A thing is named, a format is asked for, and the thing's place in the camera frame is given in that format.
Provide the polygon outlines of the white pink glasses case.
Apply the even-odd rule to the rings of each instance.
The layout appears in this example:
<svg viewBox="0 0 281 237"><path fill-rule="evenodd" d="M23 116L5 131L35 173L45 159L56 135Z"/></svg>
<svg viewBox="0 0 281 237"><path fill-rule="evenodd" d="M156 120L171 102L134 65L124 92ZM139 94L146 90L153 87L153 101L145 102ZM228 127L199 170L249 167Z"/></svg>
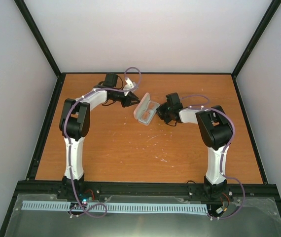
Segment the white pink glasses case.
<svg viewBox="0 0 281 237"><path fill-rule="evenodd" d="M160 104L158 102L155 102L151 99L150 94L147 92L143 98L141 99L140 103L137 105L137 107L135 108L133 115L134 115L134 119L136 119L139 123L140 122L140 117L142 116L142 114L144 113L144 111L146 110L146 108L148 107L148 105L150 103L155 103L156 104L156 109L160 106Z"/></svg>

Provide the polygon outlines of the orange transparent sunglasses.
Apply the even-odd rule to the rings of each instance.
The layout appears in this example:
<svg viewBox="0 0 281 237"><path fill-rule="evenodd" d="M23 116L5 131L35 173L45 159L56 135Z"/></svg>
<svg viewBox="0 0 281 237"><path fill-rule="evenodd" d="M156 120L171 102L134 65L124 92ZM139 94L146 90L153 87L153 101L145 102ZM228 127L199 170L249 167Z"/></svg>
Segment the orange transparent sunglasses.
<svg viewBox="0 0 281 237"><path fill-rule="evenodd" d="M154 115L156 113L156 104L150 103L142 116L140 117L140 122L143 124L150 124Z"/></svg>

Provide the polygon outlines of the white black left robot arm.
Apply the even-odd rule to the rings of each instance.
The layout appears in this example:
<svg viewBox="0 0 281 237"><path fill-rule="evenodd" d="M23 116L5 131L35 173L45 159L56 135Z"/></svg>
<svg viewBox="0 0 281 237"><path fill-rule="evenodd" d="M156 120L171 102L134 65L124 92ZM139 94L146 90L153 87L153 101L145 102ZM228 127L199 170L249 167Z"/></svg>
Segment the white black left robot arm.
<svg viewBox="0 0 281 237"><path fill-rule="evenodd" d="M73 198L85 194L83 169L83 144L90 129L90 112L108 100L119 101L123 108L140 103L134 94L139 82L124 77L125 83L116 88L118 75L106 74L105 80L95 85L90 92L76 99L66 99L62 109L59 129L66 146L66 169L62 178L64 186Z"/></svg>

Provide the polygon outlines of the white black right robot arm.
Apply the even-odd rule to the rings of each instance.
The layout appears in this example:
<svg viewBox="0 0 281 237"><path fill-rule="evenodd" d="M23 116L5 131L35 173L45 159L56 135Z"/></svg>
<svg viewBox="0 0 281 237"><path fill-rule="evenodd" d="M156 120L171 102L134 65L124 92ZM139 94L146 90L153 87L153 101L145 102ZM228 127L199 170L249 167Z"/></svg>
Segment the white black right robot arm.
<svg viewBox="0 0 281 237"><path fill-rule="evenodd" d="M208 168L204 176L204 194L215 199L227 186L226 156L235 138L235 126L220 105L206 108L204 105L184 107L177 93L166 95L166 102L157 109L157 115L165 124L193 123L199 127L203 143L208 149Z"/></svg>

